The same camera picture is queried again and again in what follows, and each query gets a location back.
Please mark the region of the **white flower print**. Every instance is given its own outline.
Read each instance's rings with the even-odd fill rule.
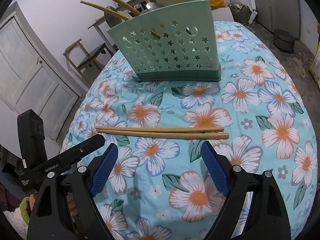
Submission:
[[[251,137],[243,134],[235,138],[231,146],[218,144],[214,146],[214,150],[227,157],[232,165],[239,165],[246,172],[255,173],[259,168],[263,150],[260,146],[249,147],[251,142]]]
[[[161,188],[160,185],[151,185],[149,190],[149,195],[152,196],[153,198],[158,198],[162,194],[162,191],[160,190],[160,188]]]
[[[306,141],[305,150],[302,147],[296,149],[294,162],[298,166],[292,172],[292,185],[298,185],[301,181],[304,181],[307,187],[311,185],[312,170],[317,167],[317,154],[313,151],[310,141]]]
[[[220,48],[219,48],[219,51],[220,51],[220,52],[224,52],[225,50],[227,50],[226,47],[220,47]]]
[[[136,228],[137,231],[125,235],[127,240],[167,240],[172,236],[170,228],[161,225],[152,227],[150,221],[143,217],[137,218]]]
[[[158,218],[161,218],[161,220],[166,221],[167,219],[171,218],[169,210],[162,210],[158,209],[158,213],[156,214]]]
[[[302,122],[303,122],[303,128],[305,130],[309,130],[309,126],[310,126],[309,120],[306,118]]]
[[[123,81],[133,81],[134,77],[137,78],[137,75],[135,74],[132,67],[125,67],[122,73],[118,75],[118,78],[123,78]]]
[[[140,158],[140,166],[146,164],[151,176],[160,175],[165,168],[164,159],[172,159],[180,154],[180,146],[167,139],[138,138],[133,155]]]
[[[275,77],[270,71],[266,70],[267,64],[263,61],[255,61],[253,59],[245,59],[244,64],[247,67],[241,69],[241,73],[246,77],[251,77],[259,87],[264,84],[265,79],[274,79]]]
[[[233,38],[230,36],[229,32],[219,32],[216,31],[216,41],[217,43],[222,43],[224,41],[232,41]]]
[[[190,109],[196,103],[199,105],[207,102],[214,104],[213,94],[219,92],[220,87],[214,83],[196,82],[195,85],[187,84],[182,87],[182,94],[185,98],[181,99],[181,108]]]
[[[189,192],[173,189],[169,205],[177,209],[187,207],[182,216],[185,222],[202,221],[206,214],[217,216],[220,213],[225,197],[217,191],[208,173],[203,181],[197,172],[186,171],[180,176],[180,184]]]
[[[171,81],[159,81],[159,82],[143,82],[143,87],[150,93],[157,90],[158,86],[167,87]]]
[[[100,122],[100,120],[104,117],[106,121],[108,121],[111,117],[113,117],[116,112],[111,109],[111,106],[118,102],[119,97],[116,96],[114,98],[108,97],[105,100],[102,101],[102,104],[97,106],[97,110],[100,111],[100,113],[96,116],[96,122]]]
[[[229,34],[235,41],[244,42],[244,40],[249,40],[249,38],[245,36],[242,31],[229,31]]]
[[[116,79],[107,80],[103,83],[103,86],[99,89],[99,94],[101,95],[101,101],[103,102],[108,97],[112,97],[116,94],[115,84],[117,83]]]
[[[123,235],[119,232],[128,229],[127,220],[122,212],[111,215],[111,211],[112,207],[109,204],[103,205],[100,208],[100,215],[113,237],[116,240],[124,240]]]
[[[233,82],[228,82],[224,87],[227,93],[221,95],[222,102],[233,101],[235,111],[247,113],[249,111],[247,102],[253,105],[261,104],[257,93],[250,92],[255,86],[255,82],[245,78],[238,79],[236,85]]]
[[[81,113],[94,116],[96,114],[96,108],[99,104],[99,98],[90,98],[87,102],[83,102],[81,105]]]
[[[252,49],[240,42],[235,42],[235,44],[231,45],[231,47],[235,49],[235,52],[241,51],[244,54],[248,54],[248,52],[252,51]]]
[[[75,125],[73,126],[73,132],[76,135],[76,137],[79,138],[79,135],[81,132],[87,130],[88,123],[86,122],[87,119],[90,117],[89,114],[81,114],[78,116]]]
[[[255,40],[255,41],[252,41],[251,44],[255,45],[255,50],[256,51],[261,51],[261,50],[269,50],[264,44],[263,42],[259,41],[259,40]]]
[[[121,97],[124,97],[126,91],[128,91],[129,93],[133,93],[133,89],[136,85],[133,82],[121,81],[116,86],[119,92],[121,92]]]
[[[119,121],[119,116],[113,116],[110,117],[108,121],[105,121],[102,124],[104,127],[127,127],[126,121]],[[109,145],[110,143],[114,143],[115,145],[118,146],[118,142],[116,140],[116,135],[114,134],[108,134],[108,133],[103,133],[102,134],[106,140],[105,144]]]
[[[289,114],[295,117],[296,113],[290,106],[295,103],[296,99],[289,90],[282,91],[281,86],[273,81],[266,80],[264,83],[265,90],[259,89],[259,99],[267,103],[267,109],[270,114]]]
[[[293,128],[294,119],[290,115],[285,118],[280,114],[273,114],[268,118],[273,125],[273,129],[265,129],[262,132],[262,142],[265,146],[270,147],[279,142],[276,156],[278,159],[289,159],[293,154],[293,144],[300,142],[298,131]]]
[[[232,124],[229,112],[220,107],[212,109],[211,103],[199,105],[196,112],[187,111],[182,118],[190,123],[189,127],[227,127]]]
[[[113,167],[109,181],[112,191],[117,195],[123,195],[127,192],[127,182],[125,178],[133,178],[136,169],[140,163],[137,156],[131,155],[131,148],[128,146],[119,147],[118,159]]]
[[[140,102],[127,110],[127,120],[134,121],[133,127],[157,127],[161,119],[158,106]]]
[[[89,124],[88,129],[85,131],[85,134],[83,136],[83,138],[85,140],[91,138],[92,136],[95,136],[96,134],[98,134],[98,132],[96,131],[96,123],[95,122],[91,122]]]

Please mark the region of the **table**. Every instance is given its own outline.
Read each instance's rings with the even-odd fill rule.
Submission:
[[[142,2],[144,2],[145,0],[130,0],[127,3],[130,4],[131,6],[135,6],[137,4],[140,4]],[[122,6],[119,6],[118,8],[116,8],[116,10],[120,10],[120,11],[124,11],[126,10],[125,8],[123,8]],[[98,19],[96,19],[96,22],[93,23],[92,25],[90,25],[88,27],[88,29],[90,29],[91,27],[94,27],[96,29],[96,31],[99,33],[100,37],[104,40],[104,42],[106,43],[106,45],[108,46],[108,48],[115,53],[116,51],[114,50],[114,48],[112,47],[111,43],[108,41],[107,37],[104,35],[104,33],[102,32],[102,30],[99,28],[99,26],[101,24],[103,24],[104,22],[106,22],[106,19],[104,18],[104,16],[99,17]]]

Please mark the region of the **blue floral fabric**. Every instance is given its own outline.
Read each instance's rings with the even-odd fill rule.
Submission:
[[[215,22],[222,78],[213,82],[142,82],[117,52],[77,111],[62,151],[117,127],[225,127],[212,140],[218,154],[247,172],[272,170],[288,211],[292,239],[302,230],[315,196],[315,133],[292,79],[271,51],[235,22]],[[201,158],[203,140],[103,134],[119,157],[94,201],[116,239],[203,239],[225,201]],[[234,236],[249,211],[247,195]]]

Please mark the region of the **oval hole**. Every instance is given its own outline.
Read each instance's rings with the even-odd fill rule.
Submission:
[[[198,29],[196,26],[194,26],[192,24],[187,24],[186,33],[189,36],[196,36],[198,34]]]
[[[132,47],[132,43],[130,41],[128,41],[128,39],[126,37],[122,37],[123,43],[124,45],[130,49]]]

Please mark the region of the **cabinet door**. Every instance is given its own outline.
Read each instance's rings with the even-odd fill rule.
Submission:
[[[18,114],[33,109],[56,139],[78,99],[47,65],[12,17],[0,29],[0,95]]]

